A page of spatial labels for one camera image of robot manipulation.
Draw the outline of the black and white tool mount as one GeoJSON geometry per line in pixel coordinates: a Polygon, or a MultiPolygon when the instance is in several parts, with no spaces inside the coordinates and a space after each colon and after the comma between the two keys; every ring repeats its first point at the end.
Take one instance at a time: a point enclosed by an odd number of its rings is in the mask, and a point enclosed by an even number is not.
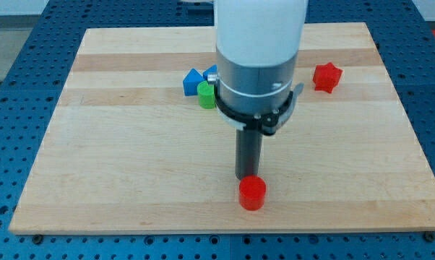
{"type": "Polygon", "coordinates": [[[253,130],[265,136],[274,135],[292,116],[298,96],[303,92],[304,83],[291,90],[288,98],[279,107],[266,114],[249,115],[231,110],[214,89],[215,105],[223,120],[239,131],[253,130]]]}

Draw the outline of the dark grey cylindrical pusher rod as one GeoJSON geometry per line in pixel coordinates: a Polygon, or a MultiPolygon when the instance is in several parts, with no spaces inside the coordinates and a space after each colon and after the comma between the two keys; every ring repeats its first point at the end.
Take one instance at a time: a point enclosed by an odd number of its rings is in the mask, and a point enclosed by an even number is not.
{"type": "Polygon", "coordinates": [[[262,148],[262,134],[256,130],[236,131],[236,166],[238,180],[257,176],[262,148]]]}

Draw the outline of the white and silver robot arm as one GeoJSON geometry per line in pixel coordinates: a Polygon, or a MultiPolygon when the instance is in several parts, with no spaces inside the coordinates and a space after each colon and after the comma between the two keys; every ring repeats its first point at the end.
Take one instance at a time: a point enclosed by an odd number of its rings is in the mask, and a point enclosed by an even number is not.
{"type": "Polygon", "coordinates": [[[255,176],[262,138],[291,117],[303,85],[293,86],[307,0],[216,0],[217,71],[207,81],[223,119],[236,128],[237,179],[255,176]]]}

